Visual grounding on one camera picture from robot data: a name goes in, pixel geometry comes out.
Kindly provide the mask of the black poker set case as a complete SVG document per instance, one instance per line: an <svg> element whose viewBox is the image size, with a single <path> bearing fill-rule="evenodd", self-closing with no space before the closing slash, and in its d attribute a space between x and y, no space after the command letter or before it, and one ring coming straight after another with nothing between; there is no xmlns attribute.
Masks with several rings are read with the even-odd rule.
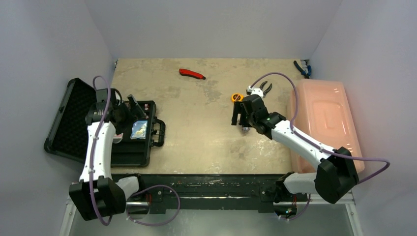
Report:
<svg viewBox="0 0 417 236"><path fill-rule="evenodd" d="M79 78L68 82L53 125L44 142L47 153L89 163L92 143L94 160L104 135L111 147L111 167L141 168L150 163L152 147L165 141L166 124L156 116L156 103L126 99L113 88L96 90Z"/></svg>

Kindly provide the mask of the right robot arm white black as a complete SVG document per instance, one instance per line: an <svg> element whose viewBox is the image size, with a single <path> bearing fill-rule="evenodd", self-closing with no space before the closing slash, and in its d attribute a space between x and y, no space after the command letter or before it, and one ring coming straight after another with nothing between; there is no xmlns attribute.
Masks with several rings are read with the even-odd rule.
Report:
<svg viewBox="0 0 417 236"><path fill-rule="evenodd" d="M346 148L334 149L305 135L283 115L268 112L258 95L234 103L231 124L254 128L297 153L315 169L314 173L289 172L281 177L276 187L279 199L288 200L295 194L318 194L335 204L359 183L354 161Z"/></svg>

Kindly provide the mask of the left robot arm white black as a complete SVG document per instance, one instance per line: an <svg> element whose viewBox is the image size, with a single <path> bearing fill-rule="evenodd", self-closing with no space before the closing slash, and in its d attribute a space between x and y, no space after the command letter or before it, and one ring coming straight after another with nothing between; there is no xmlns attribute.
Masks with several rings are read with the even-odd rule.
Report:
<svg viewBox="0 0 417 236"><path fill-rule="evenodd" d="M77 183L69 187L69 196L86 221L98 219L105 226L115 214L125 212L126 201L145 198L146 187L139 175L113 180L111 158L114 137L131 127L134 116L117 89L99 89L85 117L88 145L84 168Z"/></svg>

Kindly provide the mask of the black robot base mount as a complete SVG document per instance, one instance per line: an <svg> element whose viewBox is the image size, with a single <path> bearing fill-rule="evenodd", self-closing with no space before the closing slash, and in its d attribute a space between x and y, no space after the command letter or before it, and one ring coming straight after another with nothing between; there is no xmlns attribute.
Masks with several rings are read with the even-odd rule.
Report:
<svg viewBox="0 0 417 236"><path fill-rule="evenodd" d="M139 189L128 206L148 203L151 214L168 209L281 211L279 204L307 201L306 194L290 194L284 174L139 174Z"/></svg>

